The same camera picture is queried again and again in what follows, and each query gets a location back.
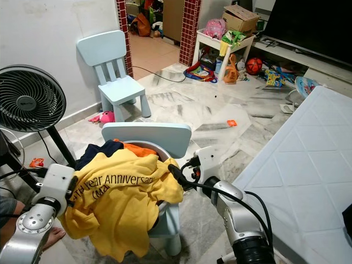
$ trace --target basketball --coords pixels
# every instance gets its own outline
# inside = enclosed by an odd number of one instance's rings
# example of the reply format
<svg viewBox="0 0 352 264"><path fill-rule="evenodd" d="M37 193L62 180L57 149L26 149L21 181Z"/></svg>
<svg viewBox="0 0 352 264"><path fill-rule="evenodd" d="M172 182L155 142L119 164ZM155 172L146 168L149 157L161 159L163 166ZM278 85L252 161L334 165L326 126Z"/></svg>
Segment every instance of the basketball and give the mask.
<svg viewBox="0 0 352 264"><path fill-rule="evenodd" d="M250 75L256 75L260 72L263 62L259 58L251 58L247 60L246 70Z"/></svg>

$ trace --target person's foot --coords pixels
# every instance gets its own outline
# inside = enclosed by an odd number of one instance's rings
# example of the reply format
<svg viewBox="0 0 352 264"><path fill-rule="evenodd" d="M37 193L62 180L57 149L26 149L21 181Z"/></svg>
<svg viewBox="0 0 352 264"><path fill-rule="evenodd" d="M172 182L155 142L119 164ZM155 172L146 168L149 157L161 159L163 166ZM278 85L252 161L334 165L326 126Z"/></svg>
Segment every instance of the person's foot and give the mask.
<svg viewBox="0 0 352 264"><path fill-rule="evenodd" d="M65 235L66 235L66 232L64 229L59 227L53 227L52 229L50 229L48 241L46 241L43 249L47 249L48 247L52 246L61 238L63 238Z"/></svg>

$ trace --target white tiled table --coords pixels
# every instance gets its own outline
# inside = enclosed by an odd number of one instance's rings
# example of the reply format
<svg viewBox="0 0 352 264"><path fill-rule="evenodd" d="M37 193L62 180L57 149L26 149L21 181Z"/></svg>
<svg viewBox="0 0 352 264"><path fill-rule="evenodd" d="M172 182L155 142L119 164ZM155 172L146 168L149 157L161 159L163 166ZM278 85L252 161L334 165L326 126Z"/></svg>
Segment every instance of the white tiled table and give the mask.
<svg viewBox="0 0 352 264"><path fill-rule="evenodd" d="M294 263L351 264L352 99L317 86L233 184L263 198L274 246Z"/></svg>

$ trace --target yellow t-shirt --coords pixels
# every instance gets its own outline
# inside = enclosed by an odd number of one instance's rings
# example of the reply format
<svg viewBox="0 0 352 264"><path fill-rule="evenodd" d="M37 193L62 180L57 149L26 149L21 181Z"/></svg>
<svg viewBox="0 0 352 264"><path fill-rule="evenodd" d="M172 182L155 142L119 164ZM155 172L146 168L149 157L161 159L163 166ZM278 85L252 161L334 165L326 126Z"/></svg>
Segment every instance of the yellow t-shirt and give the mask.
<svg viewBox="0 0 352 264"><path fill-rule="evenodd" d="M87 235L101 255L123 261L126 251L137 256L149 249L148 230L159 214L157 201L182 202L183 189L165 162L156 155L137 157L128 149L111 157L98 153L82 170L71 197L74 207L67 207L60 221L73 239Z"/></svg>

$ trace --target chair backrest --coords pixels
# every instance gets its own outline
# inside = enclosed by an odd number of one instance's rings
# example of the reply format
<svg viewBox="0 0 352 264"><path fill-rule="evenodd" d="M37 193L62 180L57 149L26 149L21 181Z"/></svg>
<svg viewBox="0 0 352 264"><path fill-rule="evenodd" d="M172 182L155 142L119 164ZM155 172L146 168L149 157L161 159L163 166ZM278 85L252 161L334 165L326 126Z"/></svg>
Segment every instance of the chair backrest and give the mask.
<svg viewBox="0 0 352 264"><path fill-rule="evenodd" d="M94 67L101 85L106 84L107 80L103 67L106 67L110 81L116 81L113 66L115 63L120 77L126 77L123 58L126 55L124 32L114 30L85 37L76 46L85 63Z"/></svg>
<svg viewBox="0 0 352 264"><path fill-rule="evenodd" d="M192 135L191 128L185 124L151 122L106 123L101 133L105 141L119 139L154 143L165 149L173 158L185 156Z"/></svg>

